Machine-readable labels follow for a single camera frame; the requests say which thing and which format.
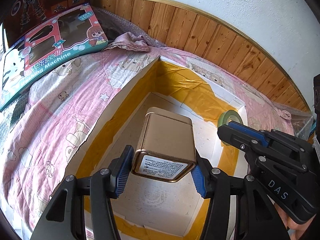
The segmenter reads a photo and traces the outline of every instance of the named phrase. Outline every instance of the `cartoon girl illustration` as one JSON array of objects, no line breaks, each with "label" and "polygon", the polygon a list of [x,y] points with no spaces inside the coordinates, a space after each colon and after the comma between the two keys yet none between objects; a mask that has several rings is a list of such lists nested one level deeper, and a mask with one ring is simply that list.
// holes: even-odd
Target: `cartoon girl illustration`
[{"label": "cartoon girl illustration", "polygon": [[91,46],[99,45],[108,41],[107,36],[100,26],[92,26],[87,31],[87,37],[89,38],[89,44]]}]

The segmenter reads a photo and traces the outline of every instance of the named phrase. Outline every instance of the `white wall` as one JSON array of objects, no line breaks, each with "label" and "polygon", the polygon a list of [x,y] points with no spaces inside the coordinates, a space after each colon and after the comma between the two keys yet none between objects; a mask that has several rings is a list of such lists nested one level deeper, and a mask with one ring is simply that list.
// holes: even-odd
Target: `white wall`
[{"label": "white wall", "polygon": [[286,70],[313,109],[320,73],[320,24],[304,0],[175,0],[235,26]]}]

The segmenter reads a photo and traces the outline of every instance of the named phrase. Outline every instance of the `pink quilt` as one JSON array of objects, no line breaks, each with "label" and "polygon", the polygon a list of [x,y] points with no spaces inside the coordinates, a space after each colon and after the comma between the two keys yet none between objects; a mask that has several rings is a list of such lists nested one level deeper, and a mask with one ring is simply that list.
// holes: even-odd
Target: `pink quilt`
[{"label": "pink quilt", "polygon": [[0,157],[1,193],[34,229],[77,147],[112,98],[159,55],[220,84],[246,103],[248,124],[293,133],[290,114],[218,66],[191,53],[155,48],[142,36],[119,36],[105,51],[59,66],[30,89],[24,116]]}]

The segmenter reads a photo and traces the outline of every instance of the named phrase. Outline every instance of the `green tape roll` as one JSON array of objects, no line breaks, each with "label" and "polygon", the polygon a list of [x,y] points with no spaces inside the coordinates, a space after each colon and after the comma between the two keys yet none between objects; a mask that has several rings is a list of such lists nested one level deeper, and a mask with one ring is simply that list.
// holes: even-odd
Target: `green tape roll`
[{"label": "green tape roll", "polygon": [[[219,116],[219,119],[218,119],[218,128],[224,124],[227,124],[231,121],[235,121],[235,122],[238,122],[240,124],[243,124],[242,122],[242,119],[241,117],[239,116],[239,114],[234,111],[234,110],[228,110],[224,113],[222,113],[220,116]],[[230,146],[230,144],[222,141],[225,145],[227,146]]]}]

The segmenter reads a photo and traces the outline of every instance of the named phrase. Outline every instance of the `star print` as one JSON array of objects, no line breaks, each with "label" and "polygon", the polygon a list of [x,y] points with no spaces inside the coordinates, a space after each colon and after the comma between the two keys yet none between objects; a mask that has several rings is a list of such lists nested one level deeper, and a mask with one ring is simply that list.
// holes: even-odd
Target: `star print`
[{"label": "star print", "polygon": [[103,99],[103,101],[107,101],[107,99],[109,99],[110,97],[109,96],[107,96],[107,92],[105,92],[104,94],[100,94],[100,97],[99,97],[99,99]]}]

